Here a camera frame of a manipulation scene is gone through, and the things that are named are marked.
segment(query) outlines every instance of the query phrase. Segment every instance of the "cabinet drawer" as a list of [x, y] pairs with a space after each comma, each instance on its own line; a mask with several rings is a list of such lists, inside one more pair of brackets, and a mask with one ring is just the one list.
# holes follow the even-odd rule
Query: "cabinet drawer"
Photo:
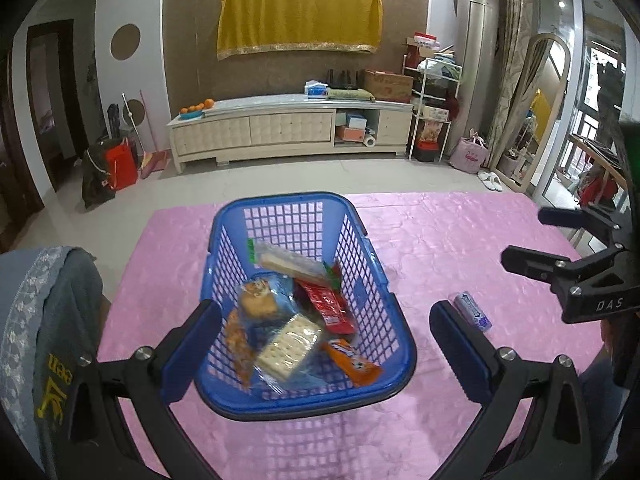
[[378, 144], [406, 144], [411, 128], [411, 112], [380, 111]]
[[172, 131], [178, 155], [251, 145], [248, 117], [197, 122]]
[[331, 140], [331, 112], [270, 114], [249, 117], [251, 144]]

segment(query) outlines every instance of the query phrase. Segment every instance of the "white slipper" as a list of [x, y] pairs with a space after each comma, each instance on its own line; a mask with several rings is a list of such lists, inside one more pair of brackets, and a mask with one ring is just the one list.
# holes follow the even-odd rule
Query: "white slipper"
[[495, 191], [494, 184], [491, 183], [491, 173], [480, 170], [478, 171], [478, 178], [488, 190]]
[[493, 184], [495, 191], [502, 192], [502, 184], [500, 178], [495, 173], [489, 173], [489, 182]]

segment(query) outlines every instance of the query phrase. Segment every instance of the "blue plastic basket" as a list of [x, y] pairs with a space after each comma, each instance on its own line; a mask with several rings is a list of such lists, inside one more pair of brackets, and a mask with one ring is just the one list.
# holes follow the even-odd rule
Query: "blue plastic basket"
[[[264, 240], [318, 261], [338, 260], [342, 293], [358, 322], [356, 350], [382, 366], [378, 380], [355, 388], [349, 378], [319, 352], [312, 366], [326, 387], [277, 394], [266, 384], [247, 388], [234, 370], [225, 345], [226, 318], [236, 306], [237, 288], [264, 272], [250, 261], [247, 238]], [[359, 408], [400, 392], [415, 370], [414, 338], [367, 231], [354, 206], [327, 192], [246, 198], [223, 207], [209, 238], [201, 299], [220, 304], [223, 328], [195, 379], [202, 399], [233, 420], [284, 420]]]

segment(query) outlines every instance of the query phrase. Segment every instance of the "blue fruit plate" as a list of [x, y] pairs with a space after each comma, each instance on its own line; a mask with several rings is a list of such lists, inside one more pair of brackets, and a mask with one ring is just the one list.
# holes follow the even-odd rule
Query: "blue fruit plate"
[[200, 117], [203, 114], [202, 110], [196, 110], [195, 112], [187, 112], [185, 114], [180, 114], [180, 120], [184, 121], [186, 119], [195, 119], [196, 117]]

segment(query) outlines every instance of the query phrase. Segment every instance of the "mirror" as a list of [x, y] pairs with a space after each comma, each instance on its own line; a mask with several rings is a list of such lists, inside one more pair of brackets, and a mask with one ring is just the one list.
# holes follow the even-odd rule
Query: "mirror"
[[555, 34], [531, 38], [491, 170], [525, 192], [545, 151], [564, 98], [570, 53]]

